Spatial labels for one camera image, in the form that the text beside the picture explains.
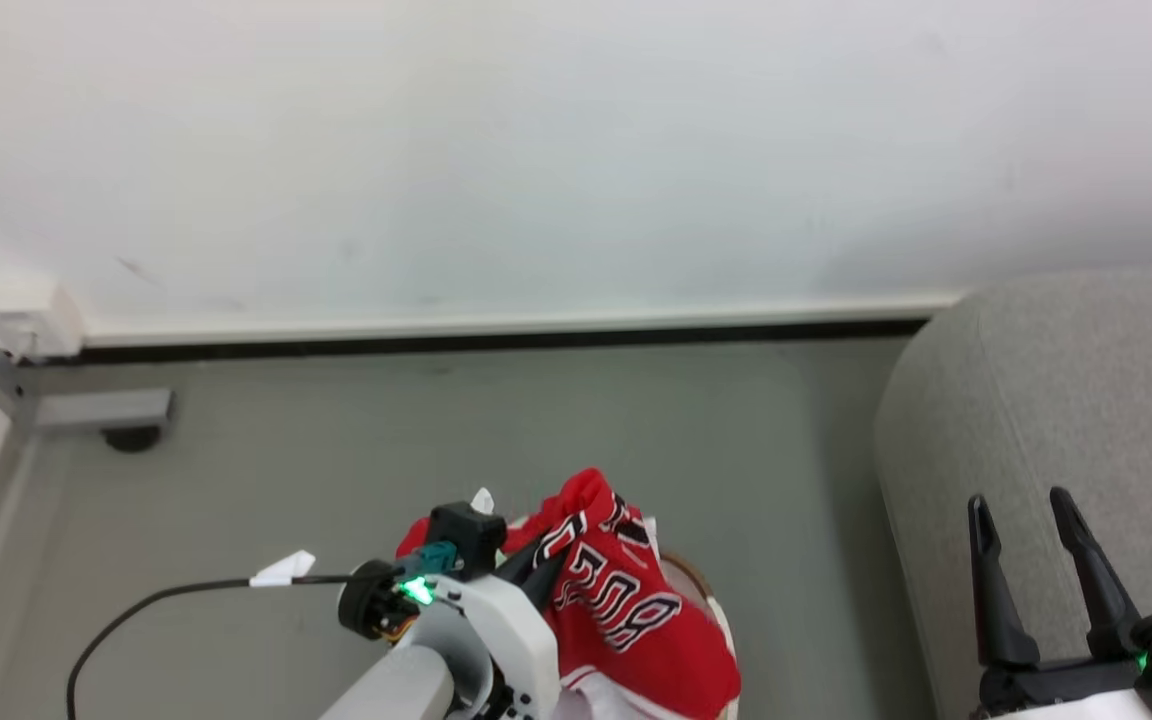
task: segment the white baseboard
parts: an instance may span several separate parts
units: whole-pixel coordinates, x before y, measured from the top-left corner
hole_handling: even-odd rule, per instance
[[[289,319],[258,314],[88,319],[86,347],[146,347],[237,342],[312,342],[379,338],[464,338],[499,334],[751,327],[924,318],[963,293],[841,300],[819,304],[707,306],[575,314],[442,314],[394,319]]]

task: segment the black baseboard strip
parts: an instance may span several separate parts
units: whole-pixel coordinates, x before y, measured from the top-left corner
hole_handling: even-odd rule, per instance
[[[401,353],[470,353],[492,350],[553,350],[570,347],[689,344],[707,342],[767,342],[847,340],[848,338],[908,338],[929,318],[796,323],[751,327],[668,328],[655,331],[591,331],[490,336],[371,338],[306,342],[241,342],[165,344],[146,347],[90,347],[77,357],[51,357],[46,366],[118,365],[128,363],[196,363],[196,361],[257,361],[268,357],[326,355],[393,355]]]

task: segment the wire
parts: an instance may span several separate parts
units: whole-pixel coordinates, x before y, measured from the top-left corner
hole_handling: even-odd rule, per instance
[[[385,579],[397,577],[402,573],[399,568],[387,568],[379,573],[363,573],[358,575],[305,575],[303,578],[291,578],[293,585],[343,585],[349,583],[371,583],[376,579]],[[65,685],[65,713],[69,720],[77,720],[77,711],[74,710],[74,695],[78,689],[78,674],[83,672],[83,665],[88,665],[88,659],[96,652],[97,647],[100,647],[100,643],[105,642],[114,630],[128,620],[132,619],[137,612],[144,611],[147,606],[154,605],[154,602],[160,600],[166,600],[166,598],[175,597],[179,594],[189,594],[196,592],[207,592],[207,591],[223,591],[225,589],[233,588],[251,588],[251,578],[237,578],[237,579],[212,579],[210,583],[192,583],[188,585],[177,585],[176,588],[166,588],[161,591],[156,592],[142,600],[136,602],[136,605],[128,607],[123,611],[122,615],[115,617],[105,629],[101,630],[92,638],[92,642],[88,643],[84,647],[82,655],[78,655],[78,661],[74,662],[73,670],[69,670],[69,683]],[[273,588],[285,588],[285,585],[273,585]]]

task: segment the caster wheel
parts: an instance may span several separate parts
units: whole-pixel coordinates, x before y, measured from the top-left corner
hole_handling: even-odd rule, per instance
[[[105,445],[119,452],[145,452],[162,439],[162,429],[147,425],[143,429],[101,430]]]

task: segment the red cloth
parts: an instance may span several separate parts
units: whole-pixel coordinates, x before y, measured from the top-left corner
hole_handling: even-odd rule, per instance
[[[429,520],[417,520],[397,555],[419,547],[426,528]],[[735,700],[740,673],[722,630],[673,592],[643,514],[612,492],[599,470],[567,480],[522,528],[509,530],[503,552],[511,555],[540,536],[543,558],[576,543],[545,611],[558,637],[559,675],[593,666],[628,691],[700,720]]]

